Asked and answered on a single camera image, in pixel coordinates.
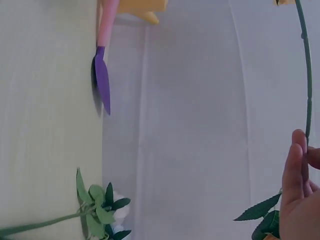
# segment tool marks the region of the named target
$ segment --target wire stem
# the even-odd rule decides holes
[[[43,228],[46,226],[50,226],[50,225],[62,222],[64,220],[85,216],[86,214],[88,214],[88,212],[75,213],[75,214],[59,217],[53,220],[44,221],[41,223],[33,223],[33,224],[20,225],[20,226],[14,226],[14,227],[0,228],[0,238],[4,239],[3,237],[8,235],[17,234],[17,233],[21,233],[21,232],[29,231],[33,229]]]
[[[307,110],[306,110],[306,127],[305,136],[307,145],[309,144],[310,128],[311,128],[311,116],[312,116],[312,68],[311,68],[311,54],[310,45],[307,32],[307,25],[302,9],[300,0],[295,0],[296,9],[298,11],[300,25],[301,25],[301,38],[303,39],[305,62],[306,62],[306,73],[307,73]]]

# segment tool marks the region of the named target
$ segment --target yellow paper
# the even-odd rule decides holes
[[[168,0],[121,0],[118,13],[131,12],[163,12],[166,10]]]

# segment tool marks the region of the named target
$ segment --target green leaf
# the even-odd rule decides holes
[[[115,211],[117,209],[121,209],[124,206],[127,206],[130,202],[131,202],[130,198],[121,198],[112,204],[112,210]]]
[[[89,193],[87,193],[86,191],[84,180],[82,179],[82,176],[81,176],[80,168],[77,168],[76,170],[76,190],[82,201],[84,201],[87,204],[93,203]]]
[[[112,224],[116,221],[113,214],[111,212],[107,212],[101,206],[97,206],[95,212],[100,222],[103,224]]]
[[[262,229],[261,231],[266,233],[266,234],[271,234],[273,235],[275,238],[280,239],[280,233],[279,233],[279,211],[273,211],[271,212],[271,216],[273,214],[273,220],[271,222],[271,224]]]
[[[89,188],[89,194],[94,199],[94,202],[97,206],[100,206],[105,200],[104,190],[99,185],[91,185]]]
[[[100,222],[96,221],[92,215],[86,215],[86,224],[93,236],[101,239],[105,236],[104,226]]]
[[[279,211],[269,212],[252,233],[252,240],[263,240],[268,234],[279,238]]]
[[[269,212],[269,210],[272,209],[278,203],[280,196],[281,193],[278,193],[277,195],[263,202],[260,202],[255,206],[250,207],[234,221],[247,221],[264,217]]]
[[[114,188],[112,187],[111,182],[105,190],[105,206],[111,206],[114,203]]]
[[[131,233],[131,230],[119,231],[113,235],[113,240],[122,240]]]
[[[114,232],[112,231],[112,227],[110,224],[104,226],[104,231],[110,236],[110,238],[114,237]]]

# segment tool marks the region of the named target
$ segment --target white wall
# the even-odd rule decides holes
[[[319,144],[317,1],[303,1]],[[307,80],[294,5],[174,0],[158,26],[119,17],[109,52],[112,115],[103,181],[131,197],[135,240],[250,239],[245,208],[281,187]],[[311,177],[319,182],[318,174]]]
[[[74,214],[77,167],[102,183],[95,29],[95,1],[0,0],[0,228]],[[73,219],[12,238],[83,234]]]

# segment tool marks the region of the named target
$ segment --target yellow star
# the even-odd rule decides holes
[[[117,13],[132,14],[156,25],[159,20],[154,12],[164,12],[167,3],[168,0],[120,0]]]

